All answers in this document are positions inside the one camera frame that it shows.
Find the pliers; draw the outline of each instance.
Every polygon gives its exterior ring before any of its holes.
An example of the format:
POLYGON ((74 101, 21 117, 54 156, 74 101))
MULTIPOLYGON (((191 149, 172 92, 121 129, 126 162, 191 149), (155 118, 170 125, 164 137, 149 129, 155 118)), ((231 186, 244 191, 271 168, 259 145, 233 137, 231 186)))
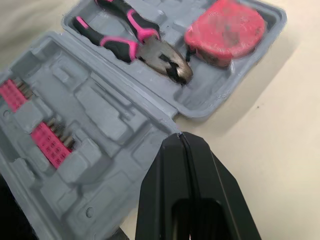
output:
POLYGON ((81 35, 94 45, 112 51, 117 59, 128 64, 139 59, 176 83, 185 85, 191 81, 193 76, 191 68, 177 50, 161 40, 158 24, 141 17, 123 0, 95 0, 95 2, 125 20, 142 45, 121 37, 103 35, 92 29, 80 16, 76 16, 73 25, 81 35))

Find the red tape measure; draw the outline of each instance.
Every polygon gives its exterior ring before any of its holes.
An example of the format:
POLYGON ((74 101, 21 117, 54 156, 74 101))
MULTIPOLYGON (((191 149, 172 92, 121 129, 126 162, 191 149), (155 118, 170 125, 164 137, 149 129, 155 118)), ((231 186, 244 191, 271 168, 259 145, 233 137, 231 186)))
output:
POLYGON ((206 62, 226 67, 249 54, 265 30, 256 10, 234 0, 218 0, 189 27, 184 40, 206 62))

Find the molded plastic tray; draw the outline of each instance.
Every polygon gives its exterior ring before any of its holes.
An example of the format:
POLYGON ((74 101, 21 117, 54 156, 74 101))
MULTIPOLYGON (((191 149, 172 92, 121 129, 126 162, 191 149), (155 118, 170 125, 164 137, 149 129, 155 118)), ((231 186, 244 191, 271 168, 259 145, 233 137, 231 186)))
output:
POLYGON ((162 140, 178 131, 173 120, 57 33, 34 42, 0 83, 9 78, 25 81, 36 96, 15 113, 0 98, 0 170, 38 237, 110 237, 136 206, 162 140), (76 141, 58 169, 30 136, 52 116, 76 141))
MULTIPOLYGON (((162 39, 175 46, 182 54, 186 53, 184 33, 187 28, 215 0, 127 0, 141 16, 160 25, 162 39)), ((245 74, 262 58, 286 24, 286 13, 277 7, 255 0, 238 2, 256 9, 267 24, 267 30, 255 50, 240 59, 234 59, 227 69, 209 65, 196 56, 191 58, 192 81, 184 87, 173 83, 135 61, 128 65, 116 59, 110 52, 93 45, 80 35, 72 24, 72 18, 81 16, 95 30, 111 36, 121 36, 136 40, 126 23, 104 11, 93 0, 82 0, 63 19, 63 28, 88 46, 96 56, 106 59, 118 72, 132 77, 154 94, 176 108, 182 115, 191 119, 207 119, 234 91, 245 74)))

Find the pink and black pliers handle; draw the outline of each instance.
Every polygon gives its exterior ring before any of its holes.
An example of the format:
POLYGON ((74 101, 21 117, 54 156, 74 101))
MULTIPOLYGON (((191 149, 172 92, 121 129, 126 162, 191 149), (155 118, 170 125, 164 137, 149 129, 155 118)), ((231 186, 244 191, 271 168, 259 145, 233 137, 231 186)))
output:
MULTIPOLYGON (((125 20, 139 42, 144 44, 146 39, 153 36, 160 39, 159 25, 141 17, 123 0, 95 0, 95 2, 125 20)), ((73 25, 81 35, 88 38, 94 45, 112 51, 117 59, 131 63, 137 58, 139 45, 136 42, 121 37, 103 35, 92 29, 80 16, 73 19, 73 25)))

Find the clamp jaw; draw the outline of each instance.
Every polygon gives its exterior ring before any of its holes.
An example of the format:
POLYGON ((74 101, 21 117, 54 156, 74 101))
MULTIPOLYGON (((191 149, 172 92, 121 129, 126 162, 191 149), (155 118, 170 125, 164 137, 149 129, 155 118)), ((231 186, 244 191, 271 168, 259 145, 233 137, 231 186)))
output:
POLYGON ((236 179, 201 137, 171 135, 140 192, 136 240, 261 240, 236 179))

